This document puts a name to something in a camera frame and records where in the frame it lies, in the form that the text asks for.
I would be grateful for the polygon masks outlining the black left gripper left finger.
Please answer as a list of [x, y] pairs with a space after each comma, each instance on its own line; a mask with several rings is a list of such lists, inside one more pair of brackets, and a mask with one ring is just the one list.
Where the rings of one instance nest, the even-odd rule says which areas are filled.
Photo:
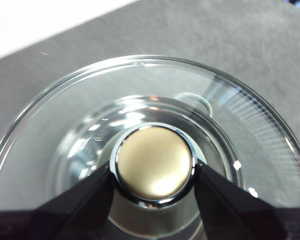
[[100, 240], [114, 189], [105, 163], [35, 209], [0, 211], [0, 240]]

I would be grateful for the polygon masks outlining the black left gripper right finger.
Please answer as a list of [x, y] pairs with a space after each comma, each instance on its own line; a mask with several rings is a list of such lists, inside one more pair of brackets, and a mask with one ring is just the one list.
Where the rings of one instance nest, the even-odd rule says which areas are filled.
[[300, 240], [300, 208], [274, 207], [207, 165], [195, 167], [194, 195], [209, 240]]

